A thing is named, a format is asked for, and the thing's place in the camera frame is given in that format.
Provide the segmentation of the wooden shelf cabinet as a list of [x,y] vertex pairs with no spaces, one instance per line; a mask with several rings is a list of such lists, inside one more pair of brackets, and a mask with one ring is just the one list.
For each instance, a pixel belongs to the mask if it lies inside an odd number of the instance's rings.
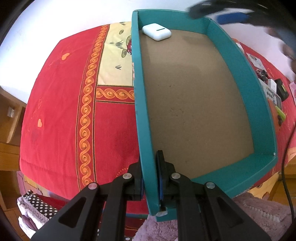
[[16,207],[21,195],[17,172],[20,170],[20,140],[26,104],[1,89],[1,208]]

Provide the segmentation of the pink geometric box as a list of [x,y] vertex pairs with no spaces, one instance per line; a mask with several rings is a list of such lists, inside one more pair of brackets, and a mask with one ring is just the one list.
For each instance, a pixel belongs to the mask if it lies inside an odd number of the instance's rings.
[[292,93],[292,97],[293,97],[294,103],[296,105],[296,83],[295,82],[291,82],[289,84],[289,87],[290,87],[290,91]]

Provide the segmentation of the white plug charger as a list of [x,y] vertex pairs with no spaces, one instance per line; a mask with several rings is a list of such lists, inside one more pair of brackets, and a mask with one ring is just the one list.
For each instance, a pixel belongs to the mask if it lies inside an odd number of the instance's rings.
[[267,85],[269,86],[269,88],[276,92],[277,90],[277,85],[276,85],[276,82],[273,80],[273,79],[268,79],[268,82],[267,82]]

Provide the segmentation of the orange pouch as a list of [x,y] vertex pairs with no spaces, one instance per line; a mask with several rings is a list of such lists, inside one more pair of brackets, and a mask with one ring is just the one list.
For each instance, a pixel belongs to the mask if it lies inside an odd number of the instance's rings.
[[279,125],[278,125],[278,112],[275,108],[275,105],[274,103],[268,99],[268,105],[269,105],[269,108],[270,108],[270,111],[271,111],[271,115],[272,115],[272,119],[273,119],[273,123],[274,123],[274,126],[276,129],[279,128]]

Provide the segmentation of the keys with black fob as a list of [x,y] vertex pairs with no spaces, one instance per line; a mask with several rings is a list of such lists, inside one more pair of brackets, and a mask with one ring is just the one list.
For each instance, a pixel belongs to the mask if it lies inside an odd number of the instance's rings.
[[262,81],[268,81],[269,77],[268,74],[265,70],[261,70],[261,69],[256,69],[255,70],[257,77],[262,80]]

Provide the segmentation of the teal cardboard box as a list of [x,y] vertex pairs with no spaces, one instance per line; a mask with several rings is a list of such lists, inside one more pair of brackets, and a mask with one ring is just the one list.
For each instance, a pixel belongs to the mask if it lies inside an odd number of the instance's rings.
[[[157,23],[171,37],[155,41],[142,27]],[[212,19],[182,11],[132,14],[132,61],[137,136],[149,213],[161,208],[156,152],[192,181],[214,182],[234,197],[276,163],[273,119],[262,86],[243,52]]]

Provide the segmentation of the lime green utility knife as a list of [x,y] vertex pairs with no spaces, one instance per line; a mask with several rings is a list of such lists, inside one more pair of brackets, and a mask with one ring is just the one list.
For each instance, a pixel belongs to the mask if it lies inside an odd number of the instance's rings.
[[286,119],[286,115],[278,106],[275,106],[275,109],[277,112],[278,125],[281,126]]

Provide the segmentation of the red patterned bedspread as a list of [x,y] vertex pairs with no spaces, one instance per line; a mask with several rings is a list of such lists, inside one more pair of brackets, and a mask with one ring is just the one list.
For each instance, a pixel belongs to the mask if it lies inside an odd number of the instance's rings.
[[[140,162],[132,23],[61,40],[34,83],[23,120],[20,167],[66,199],[111,182]],[[128,212],[150,214],[146,195]]]

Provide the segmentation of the white earbuds case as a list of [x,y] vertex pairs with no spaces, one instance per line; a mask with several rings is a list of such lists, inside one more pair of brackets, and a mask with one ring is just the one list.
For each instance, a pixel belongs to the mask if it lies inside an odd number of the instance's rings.
[[162,41],[171,37],[171,31],[157,23],[143,26],[142,32],[155,41]]

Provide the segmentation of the polka dot folded cloth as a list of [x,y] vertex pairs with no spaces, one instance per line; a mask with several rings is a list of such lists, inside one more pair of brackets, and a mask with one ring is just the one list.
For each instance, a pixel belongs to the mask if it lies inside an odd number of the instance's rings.
[[65,201],[29,190],[17,199],[20,228],[28,238],[32,238],[36,231],[57,214],[65,204]]

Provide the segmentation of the illustrated ID card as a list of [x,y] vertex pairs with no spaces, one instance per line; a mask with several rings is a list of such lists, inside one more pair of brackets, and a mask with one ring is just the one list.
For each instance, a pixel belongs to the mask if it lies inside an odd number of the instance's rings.
[[264,71],[266,70],[266,68],[262,64],[262,61],[259,58],[255,57],[255,56],[253,56],[252,54],[249,54],[249,53],[247,53],[247,57],[251,61],[251,63],[253,64],[253,66],[255,68],[260,69],[260,70],[264,70]]

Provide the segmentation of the white remote control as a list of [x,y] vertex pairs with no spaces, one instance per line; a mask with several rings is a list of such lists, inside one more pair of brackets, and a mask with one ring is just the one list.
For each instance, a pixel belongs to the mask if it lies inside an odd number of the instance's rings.
[[270,99],[275,106],[278,106],[281,110],[282,110],[282,103],[281,103],[281,99],[280,97],[277,95],[276,92],[272,91],[269,86],[267,85],[267,83],[265,83],[264,81],[262,80],[259,80],[261,86],[262,86],[262,89],[263,89],[263,92],[265,94],[265,96]]

